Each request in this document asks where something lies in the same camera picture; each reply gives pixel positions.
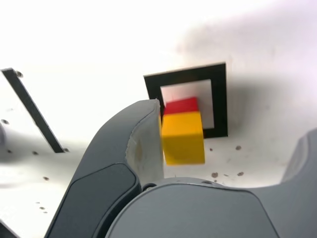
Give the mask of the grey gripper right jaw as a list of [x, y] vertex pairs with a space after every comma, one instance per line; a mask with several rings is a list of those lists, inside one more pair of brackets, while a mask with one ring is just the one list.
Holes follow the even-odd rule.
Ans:
[[108, 238], [314, 238], [317, 132], [303, 136], [281, 183], [232, 188], [168, 180], [133, 199]]

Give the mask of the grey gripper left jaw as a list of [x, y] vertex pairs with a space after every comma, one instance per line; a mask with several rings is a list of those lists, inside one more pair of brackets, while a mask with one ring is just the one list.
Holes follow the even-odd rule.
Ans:
[[103, 238], [143, 186], [163, 179], [160, 103], [126, 107], [96, 133], [47, 230], [48, 238]]

